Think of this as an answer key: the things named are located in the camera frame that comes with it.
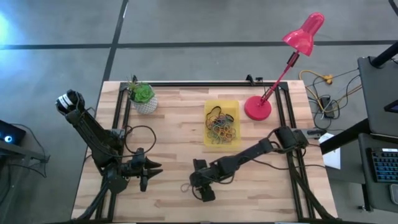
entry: yellow plastic bin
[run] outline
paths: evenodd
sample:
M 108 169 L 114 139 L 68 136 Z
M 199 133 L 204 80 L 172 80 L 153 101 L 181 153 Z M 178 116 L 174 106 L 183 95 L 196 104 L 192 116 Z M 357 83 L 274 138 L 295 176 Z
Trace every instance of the yellow plastic bin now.
M 238 101 L 206 100 L 204 142 L 208 147 L 217 148 L 241 145 Z

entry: wooden tabletop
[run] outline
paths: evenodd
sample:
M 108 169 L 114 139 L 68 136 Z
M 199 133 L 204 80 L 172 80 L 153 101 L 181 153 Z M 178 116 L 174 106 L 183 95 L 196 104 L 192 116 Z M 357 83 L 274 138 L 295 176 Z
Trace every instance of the wooden tabletop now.
M 313 128 L 312 114 L 302 81 L 287 81 L 298 128 Z M 97 121 L 107 129 L 113 122 L 119 82 L 104 82 L 97 108 Z M 244 111 L 245 100 L 252 95 L 262 95 L 262 87 L 155 87 L 159 106 L 153 114 L 137 114 L 132 108 L 129 125 L 148 125 L 157 135 L 157 143 L 147 154 L 152 161 L 162 164 L 163 172 L 149 181 L 146 192 L 140 192 L 139 179 L 131 179 L 127 189 L 116 200 L 114 222 L 273 222 L 297 221 L 290 176 L 287 170 L 275 170 L 262 164 L 248 162 L 237 171 L 229 185 L 212 184 L 216 200 L 203 203 L 191 191 L 182 192 L 181 186 L 189 183 L 193 172 L 192 159 L 211 162 L 221 156 L 236 153 L 216 152 L 203 144 L 205 100 L 238 100 L 242 144 L 244 150 L 280 126 L 275 97 L 270 98 L 272 113 L 265 121 L 253 121 Z M 123 119 L 124 105 L 119 121 Z M 150 131 L 136 129 L 127 139 L 130 149 L 147 149 L 153 142 Z M 286 155 L 270 153 L 258 157 L 273 166 L 287 167 Z M 317 147 L 308 147 L 305 164 L 323 164 Z M 336 208 L 326 170 L 307 167 L 312 192 L 333 216 Z M 78 217 L 94 199 L 101 185 L 92 159 L 88 159 L 76 196 L 72 217 Z M 303 193 L 302 207 L 307 214 Z

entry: concrete floor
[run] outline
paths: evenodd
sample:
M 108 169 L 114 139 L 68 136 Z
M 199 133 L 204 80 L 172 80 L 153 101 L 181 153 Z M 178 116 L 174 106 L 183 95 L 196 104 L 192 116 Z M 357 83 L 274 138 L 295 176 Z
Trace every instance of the concrete floor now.
M 0 45 L 110 44 L 121 6 L 122 0 L 3 0 Z M 398 17 L 384 0 L 130 0 L 119 43 L 280 41 L 314 11 L 326 17 L 315 40 L 398 36 L 398 29 L 393 29 Z M 377 55 L 387 47 L 316 46 L 311 57 L 300 57 L 285 79 L 297 79 L 303 69 L 337 75 L 355 69 L 358 57 Z M 242 80 L 247 74 L 274 80 L 291 52 L 290 47 L 118 49 L 109 79 L 125 80 L 134 73 L 141 80 Z M 54 102 L 72 88 L 95 107 L 108 56 L 109 49 L 0 50 L 0 104 L 7 108 L 0 111 L 0 119 L 31 127 L 51 154 L 48 178 L 24 175 L 6 223 L 70 218 L 86 145 Z M 340 97 L 357 74 L 337 78 L 332 86 L 320 84 L 318 91 Z M 306 76 L 305 83 L 312 78 Z M 365 117 L 359 91 L 330 128 L 345 129 Z M 363 204 L 360 185 L 333 179 L 330 183 L 340 218 L 374 223 L 398 219 L 394 213 L 357 210 Z

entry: black keyboard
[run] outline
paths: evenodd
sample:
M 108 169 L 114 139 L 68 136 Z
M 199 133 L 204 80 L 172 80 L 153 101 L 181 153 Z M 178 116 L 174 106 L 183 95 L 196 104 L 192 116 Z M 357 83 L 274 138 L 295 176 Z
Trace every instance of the black keyboard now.
M 368 150 L 374 180 L 398 183 L 398 149 L 370 148 Z

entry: pink desk lamp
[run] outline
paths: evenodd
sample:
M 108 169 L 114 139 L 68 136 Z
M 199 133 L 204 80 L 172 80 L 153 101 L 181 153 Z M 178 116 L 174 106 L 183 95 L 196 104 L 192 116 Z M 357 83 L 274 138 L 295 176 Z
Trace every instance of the pink desk lamp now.
M 290 67 L 294 66 L 294 63 L 299 58 L 299 52 L 310 56 L 313 49 L 313 36 L 317 33 L 318 29 L 321 28 L 325 17 L 319 13 L 314 12 L 311 14 L 300 29 L 288 33 L 283 41 L 295 48 L 297 51 L 290 56 L 289 61 L 285 70 L 282 72 L 278 80 L 267 91 L 263 96 L 252 96 L 244 104 L 244 112 L 251 119 L 262 121 L 271 114 L 271 104 L 268 99 L 273 94 L 274 90 L 280 83 L 280 80 L 284 77 Z

